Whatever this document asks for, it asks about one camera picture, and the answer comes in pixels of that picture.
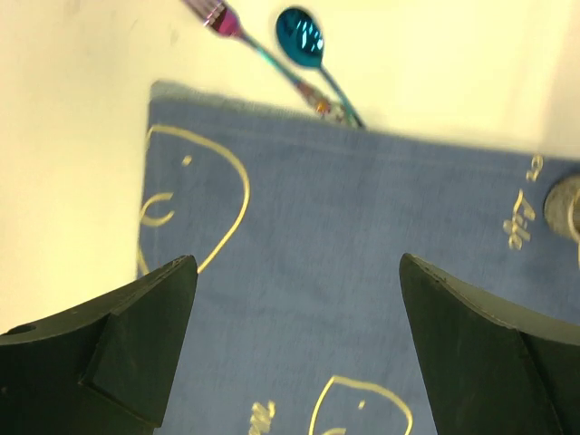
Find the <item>blue cloth placemat with fish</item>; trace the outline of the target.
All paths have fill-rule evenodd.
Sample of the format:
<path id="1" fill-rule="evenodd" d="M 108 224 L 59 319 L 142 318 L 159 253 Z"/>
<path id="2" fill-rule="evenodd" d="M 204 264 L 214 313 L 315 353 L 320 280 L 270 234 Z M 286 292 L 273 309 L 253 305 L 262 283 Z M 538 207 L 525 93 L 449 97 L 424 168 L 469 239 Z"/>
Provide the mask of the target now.
<path id="1" fill-rule="evenodd" d="M 161 432 L 439 434 L 401 257 L 578 326 L 578 247 L 543 212 L 576 173 L 155 82 L 139 268 L 199 265 Z"/>

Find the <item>speckled ceramic cup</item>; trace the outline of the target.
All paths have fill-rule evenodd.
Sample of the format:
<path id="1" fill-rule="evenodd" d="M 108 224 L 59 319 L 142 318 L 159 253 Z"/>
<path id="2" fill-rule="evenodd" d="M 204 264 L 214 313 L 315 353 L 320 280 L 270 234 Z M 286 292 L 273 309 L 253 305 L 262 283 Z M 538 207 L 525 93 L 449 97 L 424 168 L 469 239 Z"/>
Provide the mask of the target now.
<path id="1" fill-rule="evenodd" d="M 579 174 L 557 181 L 548 191 L 544 202 L 544 218 L 557 235 L 579 243 L 579 220 L 575 211 L 579 205 Z"/>

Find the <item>blue metallic spoon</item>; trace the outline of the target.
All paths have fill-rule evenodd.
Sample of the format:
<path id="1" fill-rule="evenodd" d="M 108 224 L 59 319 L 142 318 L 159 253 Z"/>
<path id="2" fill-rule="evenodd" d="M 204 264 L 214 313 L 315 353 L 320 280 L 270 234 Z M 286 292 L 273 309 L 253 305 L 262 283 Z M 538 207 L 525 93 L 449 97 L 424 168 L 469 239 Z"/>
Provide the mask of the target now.
<path id="1" fill-rule="evenodd" d="M 332 87 L 346 112 L 360 128 L 365 124 L 333 76 L 323 67 L 324 38 L 311 14 L 300 6 L 287 7 L 276 19 L 276 38 L 288 58 L 297 65 L 316 69 Z"/>

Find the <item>purple fork with patterned handle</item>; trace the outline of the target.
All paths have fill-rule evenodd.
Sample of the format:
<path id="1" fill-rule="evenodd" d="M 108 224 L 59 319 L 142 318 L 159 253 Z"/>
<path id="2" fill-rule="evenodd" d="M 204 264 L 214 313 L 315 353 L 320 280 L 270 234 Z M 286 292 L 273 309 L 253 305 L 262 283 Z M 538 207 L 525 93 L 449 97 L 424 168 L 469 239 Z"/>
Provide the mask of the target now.
<path id="1" fill-rule="evenodd" d="M 236 11 L 226 1 L 185 0 L 184 4 L 198 17 L 204 27 L 219 36 L 238 39 L 255 50 L 294 87 L 305 103 L 322 119 L 337 124 L 361 127 L 361 123 L 341 102 L 331 101 L 318 88 L 280 63 L 262 44 L 251 37 L 240 23 Z"/>

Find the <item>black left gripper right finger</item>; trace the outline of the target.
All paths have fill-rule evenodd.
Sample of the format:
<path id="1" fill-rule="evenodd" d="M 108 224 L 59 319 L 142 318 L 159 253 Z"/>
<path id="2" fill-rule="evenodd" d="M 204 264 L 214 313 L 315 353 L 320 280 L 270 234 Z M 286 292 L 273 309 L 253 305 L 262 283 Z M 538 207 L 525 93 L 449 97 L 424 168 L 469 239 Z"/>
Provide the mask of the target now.
<path id="1" fill-rule="evenodd" d="M 411 254 L 399 276 L 439 434 L 578 433 L 578 326 Z"/>

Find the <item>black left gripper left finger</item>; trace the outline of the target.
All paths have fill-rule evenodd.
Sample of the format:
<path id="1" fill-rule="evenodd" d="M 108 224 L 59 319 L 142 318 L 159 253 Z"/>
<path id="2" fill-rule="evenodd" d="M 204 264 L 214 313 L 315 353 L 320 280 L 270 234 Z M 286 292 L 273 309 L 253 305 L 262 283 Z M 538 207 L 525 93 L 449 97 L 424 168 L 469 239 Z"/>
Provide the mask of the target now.
<path id="1" fill-rule="evenodd" d="M 196 293 L 180 256 L 1 336 L 4 434 L 151 434 L 163 422 Z"/>

